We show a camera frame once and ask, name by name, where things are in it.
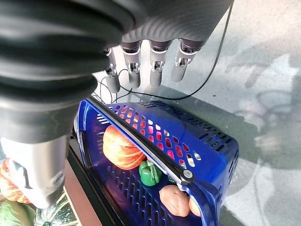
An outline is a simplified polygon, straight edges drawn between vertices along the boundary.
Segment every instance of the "robotic hand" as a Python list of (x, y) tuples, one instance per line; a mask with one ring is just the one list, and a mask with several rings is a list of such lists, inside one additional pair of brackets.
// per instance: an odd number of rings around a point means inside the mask
[(136, 88), (140, 44), (150, 40), (157, 86), (170, 43), (181, 39), (172, 76), (180, 81), (232, 2), (1, 0), (0, 142), (28, 199), (43, 209), (61, 194), (73, 118), (96, 88), (91, 73), (106, 70), (119, 91), (111, 47), (121, 44)]

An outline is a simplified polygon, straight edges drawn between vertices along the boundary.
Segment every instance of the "black cable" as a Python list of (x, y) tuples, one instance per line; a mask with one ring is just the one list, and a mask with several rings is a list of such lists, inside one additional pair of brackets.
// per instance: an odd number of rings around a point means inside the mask
[[(208, 82), (208, 80), (210, 79), (215, 67), (216, 67), (216, 64), (217, 64), (217, 61), (218, 61), (218, 58), (220, 56), (220, 53), (221, 53), (221, 50), (222, 50), (222, 45), (223, 45), (223, 42), (224, 42), (224, 39), (225, 39), (225, 35), (226, 35), (226, 31), (227, 31), (227, 28), (228, 28), (228, 24), (229, 24), (229, 20), (230, 20), (230, 16), (231, 16), (231, 11), (232, 11), (232, 7), (233, 7), (233, 3), (231, 4), (230, 8), (229, 8), (229, 12), (228, 12), (228, 16), (227, 16), (227, 21), (226, 21), (226, 24), (225, 24), (225, 28), (224, 28), (224, 31), (223, 31), (223, 34), (222, 34), (222, 38), (221, 38), (221, 42), (220, 42), (220, 46), (218, 48), (218, 51), (217, 51), (217, 55), (216, 55), (216, 58), (215, 58), (215, 61), (214, 61), (214, 64), (213, 64), (213, 67), (209, 73), (209, 75), (207, 76), (206, 80), (203, 82), (203, 84), (196, 90), (194, 91), (193, 93), (189, 94), (189, 95), (186, 95), (186, 96), (183, 96), (183, 97), (178, 97), (178, 98), (171, 98), (171, 97), (162, 97), (162, 96), (157, 96), (157, 95), (154, 95), (154, 94), (149, 94), (149, 93), (140, 93), (140, 92), (135, 92), (135, 91), (132, 91), (131, 90), (128, 90), (126, 88), (124, 88), (123, 86), (121, 86), (124, 90), (128, 91), (128, 94), (130, 93), (136, 93), (136, 94), (142, 94), (142, 95), (147, 95), (147, 96), (150, 96), (150, 97), (157, 97), (157, 98), (161, 98), (161, 99), (165, 99), (165, 100), (183, 100), (183, 99), (186, 99), (194, 94), (196, 94), (197, 92), (199, 92), (205, 85), (206, 83)], [(118, 76), (120, 75), (120, 73), (122, 71), (127, 71), (127, 69), (122, 69), (119, 73), (118, 73)]]
[(107, 90), (109, 91), (110, 93), (110, 96), (111, 96), (111, 103), (112, 103), (112, 100), (113, 100), (113, 96), (112, 96), (112, 93), (111, 91), (109, 90), (109, 87), (105, 84), (103, 84), (103, 80), (105, 79), (105, 77), (103, 77), (101, 79), (101, 81), (99, 81), (96, 77), (95, 79), (100, 83), (100, 86), (99, 86), (99, 98), (102, 100), (102, 86), (105, 86), (107, 88)]
[(122, 97), (125, 97), (125, 96), (129, 95), (129, 94), (132, 92), (132, 89), (133, 89), (133, 88), (131, 88), (131, 89), (128, 91), (127, 94), (125, 94), (125, 95), (123, 95), (123, 96), (120, 96), (120, 97), (116, 98), (112, 103), (114, 103), (114, 102), (117, 103), (117, 100), (118, 100), (118, 99), (120, 99), (120, 98), (122, 98)]

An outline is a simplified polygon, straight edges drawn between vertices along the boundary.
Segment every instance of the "blue plastic basket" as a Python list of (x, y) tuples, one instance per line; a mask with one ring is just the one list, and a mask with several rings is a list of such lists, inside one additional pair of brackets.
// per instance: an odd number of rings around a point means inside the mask
[(114, 166), (103, 154), (103, 134), (114, 122), (92, 102), (84, 100), (79, 106), (77, 126), (78, 134), (86, 134), (89, 156), (79, 136), (82, 157), (89, 158), (98, 179), (111, 193), (130, 226), (217, 225), (222, 201), (238, 161), (236, 140), (205, 121), (160, 101), (107, 107), (155, 144), (170, 161), (194, 174), (193, 183), (179, 187), (194, 198), (202, 214), (201, 218), (192, 213), (182, 218), (173, 216), (165, 208), (158, 192), (171, 184), (167, 175), (159, 184), (148, 187), (141, 183), (138, 168), (121, 170)]

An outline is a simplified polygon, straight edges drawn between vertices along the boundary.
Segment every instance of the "green cabbage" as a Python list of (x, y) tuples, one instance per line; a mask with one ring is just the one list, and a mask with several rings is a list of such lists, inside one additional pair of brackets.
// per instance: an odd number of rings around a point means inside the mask
[(30, 206), (6, 200), (0, 206), (0, 226), (33, 226), (35, 211)]

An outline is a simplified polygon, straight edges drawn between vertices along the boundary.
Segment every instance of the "green bell pepper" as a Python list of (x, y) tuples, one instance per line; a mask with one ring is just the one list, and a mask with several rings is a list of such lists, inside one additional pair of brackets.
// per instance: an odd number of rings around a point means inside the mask
[(144, 185), (154, 186), (159, 183), (162, 172), (161, 170), (151, 161), (143, 161), (139, 166), (139, 174), (141, 181)]

